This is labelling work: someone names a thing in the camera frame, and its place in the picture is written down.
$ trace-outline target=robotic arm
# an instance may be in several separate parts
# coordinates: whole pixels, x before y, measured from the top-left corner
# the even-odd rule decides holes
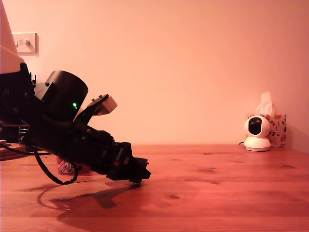
[[[27,65],[17,53],[1,0],[0,3],[1,126],[28,126],[23,144],[55,154],[75,167],[75,163],[88,166],[111,180],[140,183],[148,179],[148,161],[133,157],[130,143],[115,142],[109,133],[87,125],[92,116],[114,110],[117,104],[111,96],[100,95],[78,114],[88,93],[80,78],[54,71],[45,84],[32,82]],[[42,167],[37,152],[36,158]]]

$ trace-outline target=light switch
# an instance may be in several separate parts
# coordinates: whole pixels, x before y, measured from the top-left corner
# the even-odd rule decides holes
[[[12,35],[19,55],[37,53],[37,33],[13,33]]]

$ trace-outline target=security camera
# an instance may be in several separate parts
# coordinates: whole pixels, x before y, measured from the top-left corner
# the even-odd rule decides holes
[[[248,136],[245,147],[249,151],[268,151],[270,141],[267,136],[270,131],[270,123],[262,116],[252,116],[245,123],[245,132]]]

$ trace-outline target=cable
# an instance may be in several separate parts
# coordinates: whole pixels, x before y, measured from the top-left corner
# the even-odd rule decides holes
[[[23,155],[29,155],[29,156],[33,156],[35,155],[35,159],[37,160],[40,168],[43,170],[43,172],[52,180],[54,181],[55,183],[59,184],[59,185],[68,185],[68,184],[71,184],[73,183],[77,177],[78,177],[78,172],[82,169],[82,166],[80,167],[77,167],[77,165],[73,162],[71,162],[72,166],[74,167],[74,171],[75,171],[75,174],[74,174],[74,177],[69,180],[69,181],[65,181],[65,182],[62,182],[61,180],[59,180],[57,177],[55,177],[53,174],[51,174],[51,172],[48,170],[48,168],[45,166],[45,164],[43,163],[43,161],[41,160],[41,157],[40,155],[47,155],[50,153],[38,153],[38,151],[36,150],[36,148],[32,147],[32,146],[29,146],[31,147],[33,150],[34,150],[34,153],[31,153],[31,152],[24,152],[24,151],[18,151],[18,150],[15,150],[13,148],[10,148],[6,145],[3,145],[0,143],[0,147],[3,147],[9,151],[13,151],[13,152],[16,152],[18,154],[23,154]]]
[[[51,172],[48,170],[48,168],[45,166],[45,164],[43,163],[43,161],[41,160],[41,157],[40,155],[38,154],[37,150],[34,148],[34,147],[31,147],[32,149],[34,149],[34,154],[35,154],[35,159],[37,160],[40,168],[43,170],[43,172],[52,180],[54,181],[55,183],[59,184],[59,185],[68,185],[68,184],[71,184],[73,183],[77,177],[78,177],[78,172],[81,170],[81,166],[78,168],[77,165],[73,162],[71,162],[71,164],[73,165],[74,167],[74,171],[75,171],[75,174],[74,174],[74,177],[69,180],[69,181],[65,181],[65,182],[62,182],[61,180],[59,180],[57,177],[55,177],[53,174],[51,174]]]
[[[10,148],[10,147],[8,147],[8,146],[6,146],[6,145],[3,145],[3,144],[1,144],[0,143],[0,147],[3,147],[3,148],[5,148],[5,149],[7,149],[7,150],[9,150],[9,151],[13,151],[13,152],[16,152],[16,153],[18,153],[18,154],[23,154],[23,155],[27,155],[27,156],[34,156],[35,155],[35,153],[32,153],[32,152],[25,152],[25,151],[18,151],[18,150],[15,150],[15,149],[13,149],[13,148]],[[43,152],[43,153],[38,153],[39,155],[51,155],[51,153],[48,153],[48,152]]]

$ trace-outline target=camera lens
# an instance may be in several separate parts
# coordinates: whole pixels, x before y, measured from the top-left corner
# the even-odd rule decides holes
[[[251,118],[249,121],[249,132],[258,135],[262,131],[262,120],[259,117]]]

